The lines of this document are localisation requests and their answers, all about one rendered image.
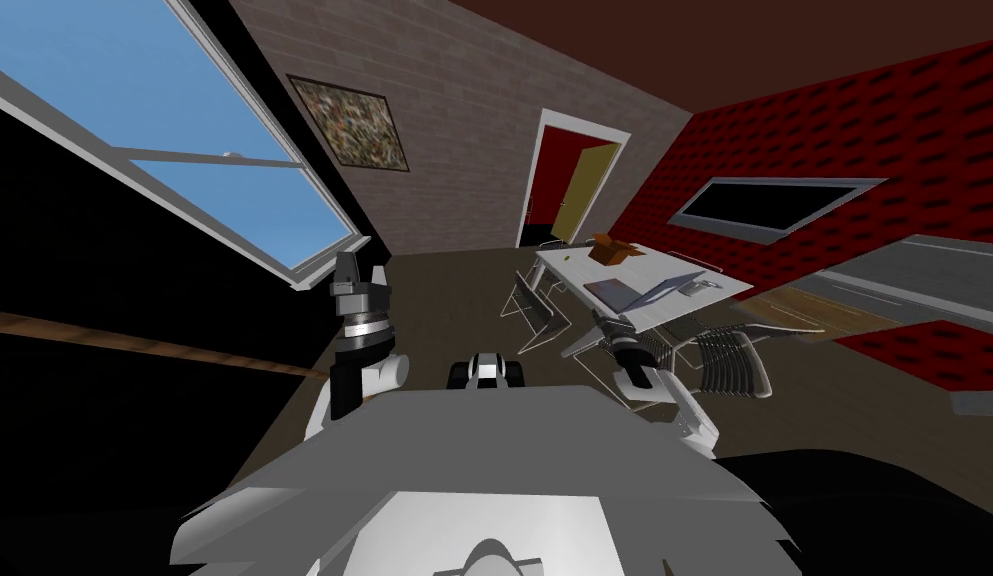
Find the yellow door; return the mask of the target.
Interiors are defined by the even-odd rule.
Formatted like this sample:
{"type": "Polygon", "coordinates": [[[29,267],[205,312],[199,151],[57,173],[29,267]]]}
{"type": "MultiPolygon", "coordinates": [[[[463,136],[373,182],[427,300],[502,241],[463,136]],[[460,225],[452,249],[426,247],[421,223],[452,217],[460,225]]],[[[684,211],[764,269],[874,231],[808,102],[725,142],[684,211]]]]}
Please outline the yellow door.
{"type": "Polygon", "coordinates": [[[570,243],[579,228],[593,197],[616,158],[620,143],[605,143],[583,149],[568,183],[551,229],[551,236],[570,243]]]}

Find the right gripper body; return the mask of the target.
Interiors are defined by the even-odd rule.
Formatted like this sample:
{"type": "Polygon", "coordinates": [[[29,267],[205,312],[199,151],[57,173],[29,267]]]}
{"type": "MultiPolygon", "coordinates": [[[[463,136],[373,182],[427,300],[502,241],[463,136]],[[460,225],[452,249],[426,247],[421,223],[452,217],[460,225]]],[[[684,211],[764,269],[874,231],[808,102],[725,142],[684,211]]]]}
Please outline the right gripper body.
{"type": "Polygon", "coordinates": [[[639,346],[635,327],[626,318],[602,315],[596,308],[592,310],[592,317],[597,330],[612,349],[633,349],[639,346]]]}

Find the white framed window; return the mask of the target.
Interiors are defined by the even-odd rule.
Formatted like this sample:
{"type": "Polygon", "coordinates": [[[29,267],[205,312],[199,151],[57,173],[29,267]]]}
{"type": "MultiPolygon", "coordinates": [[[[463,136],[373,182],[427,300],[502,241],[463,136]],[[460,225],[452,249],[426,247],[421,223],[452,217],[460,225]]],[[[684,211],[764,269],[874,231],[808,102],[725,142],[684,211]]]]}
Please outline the white framed window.
{"type": "Polygon", "coordinates": [[[192,0],[0,0],[0,110],[295,290],[368,242],[192,0]]]}

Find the grey framed black wall screen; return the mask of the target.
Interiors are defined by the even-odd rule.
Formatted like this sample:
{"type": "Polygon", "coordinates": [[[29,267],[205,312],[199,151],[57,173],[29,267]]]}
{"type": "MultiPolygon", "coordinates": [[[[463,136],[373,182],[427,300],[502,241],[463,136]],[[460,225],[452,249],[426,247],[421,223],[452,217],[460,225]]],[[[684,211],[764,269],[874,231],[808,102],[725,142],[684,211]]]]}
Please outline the grey framed black wall screen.
{"type": "Polygon", "coordinates": [[[713,177],[668,223],[771,245],[884,182],[883,178],[713,177]]]}

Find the white table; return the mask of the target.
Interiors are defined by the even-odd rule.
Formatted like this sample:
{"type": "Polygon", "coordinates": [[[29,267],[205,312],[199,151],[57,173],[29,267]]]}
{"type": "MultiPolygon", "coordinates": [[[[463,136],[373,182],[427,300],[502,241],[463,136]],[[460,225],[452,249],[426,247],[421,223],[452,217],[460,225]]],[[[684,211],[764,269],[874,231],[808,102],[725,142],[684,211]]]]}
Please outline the white table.
{"type": "Polygon", "coordinates": [[[580,300],[600,314],[627,319],[641,333],[689,315],[752,288],[712,266],[638,245],[638,256],[606,266],[589,256],[589,247],[544,250],[537,253],[540,268],[549,271],[580,300]],[[611,290],[632,298],[622,311],[602,301],[587,288],[608,283],[611,290]]]}

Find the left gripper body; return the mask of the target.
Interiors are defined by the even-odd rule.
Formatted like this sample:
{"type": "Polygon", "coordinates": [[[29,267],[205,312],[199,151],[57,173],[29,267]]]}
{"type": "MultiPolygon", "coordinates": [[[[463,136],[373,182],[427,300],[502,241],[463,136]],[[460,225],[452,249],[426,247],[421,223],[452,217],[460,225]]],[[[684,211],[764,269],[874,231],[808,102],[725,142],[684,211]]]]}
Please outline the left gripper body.
{"type": "Polygon", "coordinates": [[[333,282],[330,285],[330,294],[335,300],[337,317],[390,314],[390,286],[364,281],[333,282]]]}

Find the speckled wall picture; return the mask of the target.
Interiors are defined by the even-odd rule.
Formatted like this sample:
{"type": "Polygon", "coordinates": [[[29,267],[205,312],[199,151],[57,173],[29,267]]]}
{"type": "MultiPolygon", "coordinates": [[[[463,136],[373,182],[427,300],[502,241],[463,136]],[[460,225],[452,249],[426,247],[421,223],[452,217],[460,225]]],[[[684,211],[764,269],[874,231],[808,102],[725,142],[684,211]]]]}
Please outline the speckled wall picture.
{"type": "Polygon", "coordinates": [[[385,97],[294,75],[287,79],[340,165],[409,170],[385,97]]]}

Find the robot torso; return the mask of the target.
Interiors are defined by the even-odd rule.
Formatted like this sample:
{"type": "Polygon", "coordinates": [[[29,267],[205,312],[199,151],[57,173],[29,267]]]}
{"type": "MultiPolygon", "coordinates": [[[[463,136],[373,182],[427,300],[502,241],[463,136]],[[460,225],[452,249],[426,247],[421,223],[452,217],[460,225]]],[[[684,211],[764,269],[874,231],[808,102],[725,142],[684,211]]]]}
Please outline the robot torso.
{"type": "Polygon", "coordinates": [[[388,390],[191,512],[168,562],[193,576],[799,576],[761,498],[673,420],[585,385],[388,390]]]}

